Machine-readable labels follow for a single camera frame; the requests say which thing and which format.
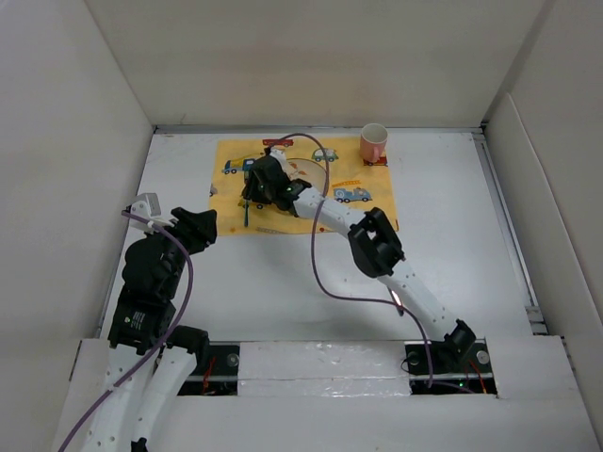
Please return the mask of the iridescent metal fork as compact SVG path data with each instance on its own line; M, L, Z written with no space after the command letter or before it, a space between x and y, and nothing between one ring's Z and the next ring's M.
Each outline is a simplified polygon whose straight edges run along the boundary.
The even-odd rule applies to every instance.
M249 227L249 201L243 200L241 204L244 208L244 227Z

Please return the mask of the beige bird pattern plate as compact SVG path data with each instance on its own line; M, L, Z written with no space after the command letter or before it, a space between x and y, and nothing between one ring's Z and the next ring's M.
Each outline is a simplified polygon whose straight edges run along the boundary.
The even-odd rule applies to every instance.
M285 192L288 196L299 195L307 185L311 185L320 194L324 193L327 178L326 169L312 159L293 158L288 159L282 169L289 178Z

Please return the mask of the yellow vehicle print cloth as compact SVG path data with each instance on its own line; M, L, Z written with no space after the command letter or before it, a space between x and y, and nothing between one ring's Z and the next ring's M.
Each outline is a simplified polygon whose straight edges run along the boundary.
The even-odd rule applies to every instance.
M218 212L218 232L234 234L309 234L310 219L295 219L274 205L249 202L249 227L244 227L241 192L251 164L268 146L288 159L312 159L326 169L328 196L352 208L381 208L392 223L397 212L387 157L362 160L357 137L326 137L319 144L304 137L223 139L218 142L209 207Z

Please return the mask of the pink cup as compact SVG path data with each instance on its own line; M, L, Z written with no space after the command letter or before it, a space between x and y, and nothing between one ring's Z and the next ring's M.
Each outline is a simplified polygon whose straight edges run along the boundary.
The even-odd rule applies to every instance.
M378 123L369 123L361 130L360 155L370 163L378 161L385 152L388 132Z

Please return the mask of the iridescent metal knife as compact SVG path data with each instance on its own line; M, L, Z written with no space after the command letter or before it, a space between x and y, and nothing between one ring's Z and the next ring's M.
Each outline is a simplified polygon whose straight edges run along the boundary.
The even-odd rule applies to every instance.
M404 316L404 307L398 296L398 294L393 291L391 288L388 288L389 295L392 299L393 304L395 305L397 312L400 316Z

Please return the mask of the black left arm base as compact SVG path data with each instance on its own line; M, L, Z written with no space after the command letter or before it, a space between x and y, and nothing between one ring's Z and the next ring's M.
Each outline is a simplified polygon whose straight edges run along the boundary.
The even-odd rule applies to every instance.
M236 396L240 343L212 343L205 364L199 364L183 383L180 396Z

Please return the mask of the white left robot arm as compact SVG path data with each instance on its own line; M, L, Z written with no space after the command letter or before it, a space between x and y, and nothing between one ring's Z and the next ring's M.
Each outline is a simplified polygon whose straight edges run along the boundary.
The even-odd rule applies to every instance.
M108 334L103 392L87 411L85 451L147 451L185 380L209 365L206 331L183 326L187 305L172 303L192 255L217 239L217 212L172 210L163 222L130 206L124 216L144 228L124 256L123 286Z

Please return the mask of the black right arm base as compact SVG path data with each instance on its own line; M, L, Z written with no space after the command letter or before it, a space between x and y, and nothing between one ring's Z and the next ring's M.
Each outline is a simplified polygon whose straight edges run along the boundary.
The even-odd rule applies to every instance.
M459 362L446 364L430 345L432 372L422 341L405 341L400 368L409 378L412 396L493 395L497 394L494 371L484 339L478 339Z

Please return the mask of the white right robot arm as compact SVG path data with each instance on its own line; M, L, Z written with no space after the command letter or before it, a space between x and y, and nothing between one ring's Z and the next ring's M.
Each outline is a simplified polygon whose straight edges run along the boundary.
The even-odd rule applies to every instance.
M444 374L468 362L476 342L475 333L416 276L382 209L363 211L330 198L310 183L290 178L284 170L284 161L272 154L251 165L242 198L273 204L296 218L312 219L316 225L322 224L341 234L348 240L357 268L396 294L400 301L397 308L418 320L431 341L428 367Z

